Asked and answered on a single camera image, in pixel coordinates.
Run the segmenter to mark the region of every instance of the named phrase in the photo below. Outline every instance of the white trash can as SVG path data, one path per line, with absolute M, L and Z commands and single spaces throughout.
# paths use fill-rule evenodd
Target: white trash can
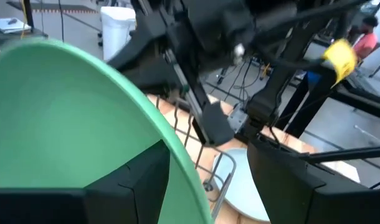
M 105 6 L 100 10 L 103 31 L 103 59 L 110 60 L 130 40 L 135 29 L 136 14 L 126 7 Z

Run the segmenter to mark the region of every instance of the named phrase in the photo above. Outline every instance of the green plastic bowl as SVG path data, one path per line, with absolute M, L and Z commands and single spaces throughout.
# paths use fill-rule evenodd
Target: green plastic bowl
M 56 40 L 0 53 L 0 188 L 82 188 L 162 139 L 171 151 L 159 223 L 212 223 L 199 176 L 155 106 L 123 75 Z

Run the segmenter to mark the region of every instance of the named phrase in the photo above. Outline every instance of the red shirt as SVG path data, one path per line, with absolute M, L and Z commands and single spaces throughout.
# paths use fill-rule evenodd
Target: red shirt
M 353 46 L 356 55 L 359 55 L 359 51 L 365 48 L 373 49 L 377 44 L 377 36 L 375 34 L 365 34 L 359 41 Z

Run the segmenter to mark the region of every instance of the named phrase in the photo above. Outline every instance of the concrete floor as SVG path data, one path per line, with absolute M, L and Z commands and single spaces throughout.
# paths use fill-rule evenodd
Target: concrete floor
M 44 0 L 48 3 L 57 3 L 57 0 Z M 82 4 L 96 9 L 97 7 L 90 0 L 61 0 L 62 4 Z M 14 9 L 0 1 L 0 17 L 17 17 L 23 19 L 22 12 Z M 51 38 L 60 39 L 61 36 L 61 18 L 59 13 L 41 13 L 34 12 L 35 27 L 44 30 Z M 100 16 L 98 14 L 64 14 L 64 31 L 65 41 L 88 53 L 101 58 L 102 49 L 97 45 L 97 33 L 101 30 Z M 219 88 L 228 91 L 232 86 L 235 77 L 238 74 L 239 67 L 228 75 Z M 242 77 L 244 76 L 245 68 L 236 80 L 235 85 L 241 85 Z M 212 85 L 216 84 L 216 73 L 206 77 L 206 81 Z M 250 72 L 245 78 L 245 85 L 252 83 L 258 74 L 258 68 L 251 66 Z M 252 86 L 247 88 L 248 94 L 252 95 L 265 85 L 266 80 L 257 80 Z M 380 83 L 380 76 L 377 76 L 375 82 Z M 224 99 L 226 94 L 214 90 L 213 87 L 205 85 L 208 93 L 220 99 Z M 288 87 L 282 96 L 282 105 L 280 109 L 287 104 L 291 98 L 294 87 Z M 231 94 L 238 96 L 239 90 L 232 88 Z M 231 96 L 226 99 L 229 103 L 234 104 L 237 100 Z M 371 138 L 363 135 L 360 131 L 354 128 L 358 125 L 360 128 L 380 138 L 380 119 L 375 118 L 362 111 L 353 112 L 353 108 L 342 104 L 332 99 L 328 99 L 313 121 L 309 124 L 306 131 L 301 136 L 301 140 L 312 146 L 315 146 L 320 151 L 336 151 L 344 150 L 353 147 L 364 147 L 371 145 Z M 358 169 L 359 176 L 363 185 L 371 186 L 380 181 L 380 159 L 369 159 L 366 161 L 348 161 L 352 166 Z

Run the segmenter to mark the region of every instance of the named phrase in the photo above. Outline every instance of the wooden surface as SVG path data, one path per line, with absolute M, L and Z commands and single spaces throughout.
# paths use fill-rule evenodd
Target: wooden surface
M 148 98 L 150 99 L 151 102 L 156 104 L 156 97 L 155 96 L 148 96 Z M 211 96 L 209 99 L 211 102 L 217 101 L 216 98 L 211 97 Z M 233 106 L 231 106 L 230 104 L 225 103 L 223 101 L 221 102 L 221 107 L 222 107 L 222 110 L 225 114 L 229 114 L 233 109 Z M 175 111 L 174 106 L 169 104 L 168 102 L 165 102 L 163 100 L 159 100 L 158 108 L 159 108 L 160 112 L 164 115 L 164 117 L 167 119 L 167 121 L 171 124 L 171 126 L 174 126 L 175 120 L 176 120 L 174 117 L 174 111 Z M 183 110 L 178 110 L 177 117 L 178 117 L 178 123 L 176 126 L 177 127 L 176 134 L 179 136 L 180 140 L 182 140 L 182 142 L 184 143 L 185 138 L 186 138 L 186 133 L 189 129 L 189 125 L 188 125 L 189 124 L 189 114 Z M 299 140 L 299 139 L 297 139 L 297 138 L 295 138 L 295 137 L 293 137 L 293 136 L 291 136 L 291 135 L 289 135 L 289 134 L 287 134 L 287 133 L 285 133 L 285 132 L 283 132 L 277 128 L 273 128 L 273 131 L 276 134 L 278 140 L 282 144 L 284 144 L 284 145 L 286 145 L 286 146 L 288 146 L 288 147 L 290 147 L 290 148 L 292 148 L 298 152 L 309 152 L 309 153 L 318 152 L 314 147 L 304 143 L 303 141 L 301 141 L 301 140 Z M 270 138 L 273 138 L 272 134 L 268 128 L 264 128 L 262 130 L 262 134 L 265 136 L 268 136 Z M 196 161 L 197 157 L 199 155 L 199 152 L 200 152 L 201 143 L 198 141 L 197 134 L 195 133 L 195 131 L 192 127 L 190 130 L 190 135 L 191 135 L 191 137 L 187 141 L 186 149 L 187 149 L 191 159 L 193 161 Z M 227 150 L 227 149 L 230 149 L 233 147 L 247 148 L 247 145 L 243 144 L 242 142 L 240 142 L 236 139 L 233 139 L 230 142 L 220 146 L 219 149 L 224 151 L 224 150 Z M 218 154 L 219 153 L 216 150 L 205 147 L 203 149 L 202 156 L 201 156 L 201 159 L 199 162 L 200 165 L 209 169 L 209 170 L 212 170 L 214 158 Z M 359 182 L 358 172 L 357 172 L 356 168 L 352 167 L 351 165 L 348 165 L 347 163 L 341 162 L 341 161 L 330 162 L 330 163 L 326 163 L 325 165 L 330 167 L 331 169 L 334 169 L 337 172 L 343 174 L 344 176 L 346 176 L 346 177 L 348 177 L 354 181 Z M 210 176 L 209 173 L 207 173 L 201 169 L 197 169 L 197 171 L 198 171 L 198 173 L 200 175 L 200 179 L 202 181 L 207 179 Z M 217 192 L 216 191 L 208 192 L 207 196 L 209 198 L 216 198 Z M 214 204 L 210 202 L 210 208 L 212 209 L 213 207 L 214 207 Z M 226 202 L 223 203 L 221 210 L 219 212 L 218 218 L 216 219 L 216 224 L 262 224 L 262 223 L 265 223 L 265 222 L 257 222 L 255 220 L 251 220 L 247 217 L 242 216 L 236 210 L 231 208 L 230 205 L 227 204 Z

